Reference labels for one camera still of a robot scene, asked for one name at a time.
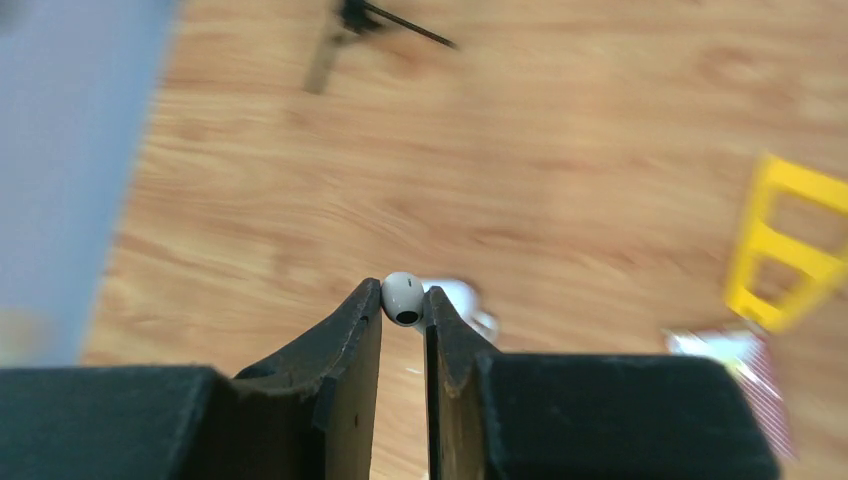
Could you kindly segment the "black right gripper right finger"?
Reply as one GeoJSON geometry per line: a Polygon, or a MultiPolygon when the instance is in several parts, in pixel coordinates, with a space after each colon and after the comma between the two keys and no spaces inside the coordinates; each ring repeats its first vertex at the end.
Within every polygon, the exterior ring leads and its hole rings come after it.
{"type": "Polygon", "coordinates": [[[725,367],[694,356],[504,353],[423,298],[434,479],[777,479],[725,367]]]}

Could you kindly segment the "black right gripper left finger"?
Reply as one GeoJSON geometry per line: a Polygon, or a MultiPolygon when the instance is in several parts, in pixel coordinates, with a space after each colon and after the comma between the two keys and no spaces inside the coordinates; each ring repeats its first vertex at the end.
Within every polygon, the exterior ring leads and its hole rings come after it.
{"type": "Polygon", "coordinates": [[[5,479],[365,479],[380,284],[228,377],[205,365],[7,368],[5,479]]]}

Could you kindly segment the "white stem earbud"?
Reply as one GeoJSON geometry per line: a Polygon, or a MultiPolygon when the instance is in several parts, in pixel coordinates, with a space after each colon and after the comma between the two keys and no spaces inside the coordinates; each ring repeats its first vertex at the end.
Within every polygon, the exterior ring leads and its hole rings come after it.
{"type": "Polygon", "coordinates": [[[389,320],[401,327],[419,328],[423,318],[424,289],[408,272],[393,272],[381,285],[382,307],[389,320]]]}

